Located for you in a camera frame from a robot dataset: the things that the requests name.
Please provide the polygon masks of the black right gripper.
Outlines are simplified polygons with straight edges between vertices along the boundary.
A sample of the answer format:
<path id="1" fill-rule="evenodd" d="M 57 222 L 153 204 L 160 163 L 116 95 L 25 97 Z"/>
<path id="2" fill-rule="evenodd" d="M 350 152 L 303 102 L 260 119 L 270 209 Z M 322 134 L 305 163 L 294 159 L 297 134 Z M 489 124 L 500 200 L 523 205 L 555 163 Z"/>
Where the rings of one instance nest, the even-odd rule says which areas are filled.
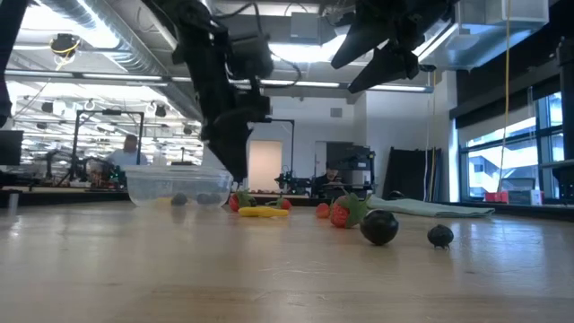
<path id="1" fill-rule="evenodd" d="M 358 0 L 358 21 L 349 29 L 331 66 L 339 69 L 373 49 L 373 57 L 348 87 L 350 93 L 399 79 L 413 79 L 420 59 L 413 51 L 424 33 L 445 21 L 457 0 Z"/>

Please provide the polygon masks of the black table frame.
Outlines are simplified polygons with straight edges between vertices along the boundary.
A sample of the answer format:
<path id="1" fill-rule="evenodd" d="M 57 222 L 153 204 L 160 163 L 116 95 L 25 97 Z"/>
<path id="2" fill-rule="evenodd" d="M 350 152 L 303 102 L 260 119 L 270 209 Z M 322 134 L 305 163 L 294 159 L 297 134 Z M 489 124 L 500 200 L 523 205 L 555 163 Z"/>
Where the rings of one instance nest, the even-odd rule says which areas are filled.
<path id="1" fill-rule="evenodd" d="M 81 203 L 103 203 L 129 201 L 127 193 L 122 192 L 22 192 L 19 190 L 0 190 L 0 208 L 8 206 L 11 194 L 18 195 L 18 206 L 37 205 L 63 205 Z M 567 223 L 574 223 L 574 207 L 564 207 L 557 205 L 505 205 L 500 203 L 457 203 L 441 202 L 442 205 L 493 208 L 495 214 L 512 215 L 544 220 L 556 220 Z"/>

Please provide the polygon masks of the black leaning panel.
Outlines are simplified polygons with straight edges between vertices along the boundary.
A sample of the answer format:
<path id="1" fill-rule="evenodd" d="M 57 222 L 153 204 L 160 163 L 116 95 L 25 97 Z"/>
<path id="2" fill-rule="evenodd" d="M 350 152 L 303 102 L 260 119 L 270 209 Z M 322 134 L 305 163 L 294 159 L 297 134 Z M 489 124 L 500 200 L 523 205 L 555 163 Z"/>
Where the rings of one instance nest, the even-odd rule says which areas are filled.
<path id="1" fill-rule="evenodd" d="M 391 147 L 382 198 L 401 193 L 406 198 L 438 202 L 442 150 L 403 150 Z"/>

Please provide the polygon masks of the long ceiling light strip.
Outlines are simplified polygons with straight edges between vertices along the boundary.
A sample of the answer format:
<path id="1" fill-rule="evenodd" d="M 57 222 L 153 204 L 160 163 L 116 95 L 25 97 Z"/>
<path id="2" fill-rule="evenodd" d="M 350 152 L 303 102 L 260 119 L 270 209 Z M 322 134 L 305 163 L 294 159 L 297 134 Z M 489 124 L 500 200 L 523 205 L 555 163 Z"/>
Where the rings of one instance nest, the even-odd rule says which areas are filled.
<path id="1" fill-rule="evenodd" d="M 44 70 L 22 70 L 7 69 L 4 72 L 7 79 L 54 79 L 54 80 L 89 80 L 103 82 L 123 82 L 130 85 L 151 86 L 158 83 L 165 86 L 167 83 L 192 83 L 190 77 L 185 76 L 166 76 L 166 75 L 140 75 L 140 74 L 104 74 L 104 73 L 84 73 L 84 72 L 59 72 Z M 333 82 L 311 82 L 311 81 L 287 81 L 287 80 L 270 80 L 264 79 L 260 83 L 264 87 L 293 85 L 298 87 L 321 88 L 321 89 L 345 89 L 347 83 Z M 414 92 L 414 93 L 432 93 L 434 88 L 429 85 L 406 85 L 396 83 L 384 83 L 370 88 L 375 92 Z"/>

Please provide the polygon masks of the person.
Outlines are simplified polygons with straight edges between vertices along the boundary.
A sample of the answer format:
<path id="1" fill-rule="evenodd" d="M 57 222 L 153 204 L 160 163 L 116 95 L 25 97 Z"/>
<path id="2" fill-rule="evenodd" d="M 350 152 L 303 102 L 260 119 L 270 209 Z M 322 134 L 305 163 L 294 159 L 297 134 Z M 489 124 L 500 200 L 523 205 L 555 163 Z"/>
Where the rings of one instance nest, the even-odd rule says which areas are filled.
<path id="1" fill-rule="evenodd" d="M 116 149 L 105 160 L 121 170 L 125 166 L 144 166 L 148 164 L 147 157 L 138 152 L 138 138 L 135 135 L 127 135 L 121 149 Z"/>
<path id="2" fill-rule="evenodd" d="M 339 170 L 326 165 L 324 175 L 315 177 L 312 186 L 312 196 L 317 198 L 337 198 L 343 194 L 345 178 L 339 175 Z"/>

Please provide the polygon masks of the clear plastic tupperware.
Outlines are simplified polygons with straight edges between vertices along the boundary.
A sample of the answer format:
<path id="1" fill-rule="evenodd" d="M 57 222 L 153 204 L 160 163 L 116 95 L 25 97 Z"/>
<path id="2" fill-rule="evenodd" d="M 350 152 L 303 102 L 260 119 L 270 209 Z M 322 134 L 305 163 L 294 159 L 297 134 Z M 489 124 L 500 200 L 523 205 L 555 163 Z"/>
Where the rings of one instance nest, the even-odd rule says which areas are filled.
<path id="1" fill-rule="evenodd" d="M 138 206 L 156 206 L 158 197 L 173 198 L 177 193 L 187 196 L 187 204 L 218 208 L 230 195 L 233 177 L 226 170 L 204 166 L 126 166 L 126 186 L 130 199 Z M 200 193 L 218 193 L 222 201 L 218 205 L 199 205 Z"/>

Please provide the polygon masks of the small dark toy blueberry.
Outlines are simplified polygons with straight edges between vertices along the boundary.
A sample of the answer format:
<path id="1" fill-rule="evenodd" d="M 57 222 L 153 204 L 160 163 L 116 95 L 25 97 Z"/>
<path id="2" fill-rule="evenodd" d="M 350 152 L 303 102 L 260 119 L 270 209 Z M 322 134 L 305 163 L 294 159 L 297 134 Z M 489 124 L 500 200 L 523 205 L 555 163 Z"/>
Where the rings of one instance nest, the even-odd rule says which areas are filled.
<path id="1" fill-rule="evenodd" d="M 427 232 L 427 239 L 434 248 L 448 249 L 454 239 L 454 233 L 447 226 L 437 224 Z"/>

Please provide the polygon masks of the red strawberry broad green leaf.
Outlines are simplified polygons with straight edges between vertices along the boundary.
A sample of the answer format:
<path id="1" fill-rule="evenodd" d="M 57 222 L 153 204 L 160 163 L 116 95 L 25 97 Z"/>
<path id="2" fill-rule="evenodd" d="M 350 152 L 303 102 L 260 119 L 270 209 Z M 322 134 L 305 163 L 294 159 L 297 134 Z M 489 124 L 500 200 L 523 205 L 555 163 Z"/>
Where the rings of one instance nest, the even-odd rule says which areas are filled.
<path id="1" fill-rule="evenodd" d="M 252 196 L 244 190 L 238 190 L 230 194 L 228 205 L 232 212 L 238 212 L 240 208 L 251 207 L 249 199 Z"/>
<path id="2" fill-rule="evenodd" d="M 351 229 L 359 224 L 369 210 L 370 198 L 371 194 L 360 198 L 355 193 L 344 191 L 344 194 L 331 204 L 329 217 L 331 224 L 340 229 Z"/>

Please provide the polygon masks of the large dark toy blueberry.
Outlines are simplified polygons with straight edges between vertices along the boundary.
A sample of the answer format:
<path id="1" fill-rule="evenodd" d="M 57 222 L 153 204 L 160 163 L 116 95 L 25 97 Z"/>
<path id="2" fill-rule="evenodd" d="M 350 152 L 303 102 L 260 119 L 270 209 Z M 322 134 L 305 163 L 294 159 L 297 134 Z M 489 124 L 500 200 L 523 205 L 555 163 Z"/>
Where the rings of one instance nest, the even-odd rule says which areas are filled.
<path id="1" fill-rule="evenodd" d="M 374 209 L 363 217 L 360 230 L 363 237 L 373 245 L 382 246 L 397 235 L 399 222 L 391 212 Z"/>

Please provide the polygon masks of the grey ceiling unit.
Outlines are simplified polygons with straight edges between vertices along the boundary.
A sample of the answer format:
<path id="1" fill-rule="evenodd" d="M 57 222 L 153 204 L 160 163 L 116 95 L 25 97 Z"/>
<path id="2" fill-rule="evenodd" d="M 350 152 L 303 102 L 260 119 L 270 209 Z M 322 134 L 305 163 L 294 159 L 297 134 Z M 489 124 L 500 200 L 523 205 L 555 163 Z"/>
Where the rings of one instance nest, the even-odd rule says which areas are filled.
<path id="1" fill-rule="evenodd" d="M 318 45 L 319 18 L 315 13 L 292 13 L 290 41 L 297 44 Z"/>

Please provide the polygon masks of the green folded towel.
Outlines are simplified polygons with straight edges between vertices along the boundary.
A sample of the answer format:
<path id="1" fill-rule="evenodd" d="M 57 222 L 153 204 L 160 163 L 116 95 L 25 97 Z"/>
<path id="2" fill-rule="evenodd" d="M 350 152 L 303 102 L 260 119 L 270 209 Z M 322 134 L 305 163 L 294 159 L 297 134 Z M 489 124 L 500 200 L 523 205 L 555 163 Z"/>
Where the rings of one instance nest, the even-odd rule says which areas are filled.
<path id="1" fill-rule="evenodd" d="M 370 209 L 380 209 L 391 213 L 432 218 L 482 218 L 495 212 L 494 208 L 488 207 L 443 205 L 410 198 L 385 200 L 375 196 L 369 199 L 367 206 Z"/>

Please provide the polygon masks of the large silver air duct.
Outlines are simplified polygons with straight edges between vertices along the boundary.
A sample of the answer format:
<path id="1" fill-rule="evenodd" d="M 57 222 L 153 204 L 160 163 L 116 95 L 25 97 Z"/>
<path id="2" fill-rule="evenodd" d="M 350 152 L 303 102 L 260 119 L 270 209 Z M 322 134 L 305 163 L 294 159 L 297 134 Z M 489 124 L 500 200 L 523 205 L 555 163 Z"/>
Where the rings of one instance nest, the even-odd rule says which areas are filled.
<path id="1" fill-rule="evenodd" d="M 414 54 L 422 65 L 472 70 L 542 29 L 549 10 L 549 0 L 458 0 Z"/>

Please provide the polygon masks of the background robot workstation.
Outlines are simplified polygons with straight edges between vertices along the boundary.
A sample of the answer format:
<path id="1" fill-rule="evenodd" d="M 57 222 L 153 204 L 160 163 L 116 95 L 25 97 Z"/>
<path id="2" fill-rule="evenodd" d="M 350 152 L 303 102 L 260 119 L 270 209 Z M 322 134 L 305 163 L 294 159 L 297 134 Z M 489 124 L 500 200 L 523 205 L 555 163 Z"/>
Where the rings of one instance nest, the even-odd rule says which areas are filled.
<path id="1" fill-rule="evenodd" d="M 40 158 L 46 163 L 44 179 L 52 187 L 123 190 L 126 174 L 120 166 L 98 157 L 78 157 L 61 150 Z"/>

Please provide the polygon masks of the black monitor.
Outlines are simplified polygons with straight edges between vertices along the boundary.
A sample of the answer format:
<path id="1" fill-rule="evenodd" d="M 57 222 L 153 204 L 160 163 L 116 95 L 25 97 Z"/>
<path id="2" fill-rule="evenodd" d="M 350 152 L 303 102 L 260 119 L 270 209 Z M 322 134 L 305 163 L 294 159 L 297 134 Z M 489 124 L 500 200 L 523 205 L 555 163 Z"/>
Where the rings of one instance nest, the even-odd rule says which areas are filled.
<path id="1" fill-rule="evenodd" d="M 23 132 L 0 130 L 0 166 L 18 166 L 22 157 Z"/>

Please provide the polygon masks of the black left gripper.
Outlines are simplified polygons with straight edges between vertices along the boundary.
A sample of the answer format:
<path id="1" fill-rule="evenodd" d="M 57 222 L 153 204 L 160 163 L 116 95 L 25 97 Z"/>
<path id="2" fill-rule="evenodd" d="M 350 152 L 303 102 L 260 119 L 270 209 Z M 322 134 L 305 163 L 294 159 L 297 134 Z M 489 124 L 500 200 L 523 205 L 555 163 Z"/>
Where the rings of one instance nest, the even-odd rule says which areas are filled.
<path id="1" fill-rule="evenodd" d="M 201 138 L 209 140 L 209 149 L 233 179 L 243 181 L 248 175 L 247 144 L 252 133 L 247 123 L 267 119 L 270 98 L 259 88 L 227 83 L 201 90 L 200 109 L 204 118 Z"/>

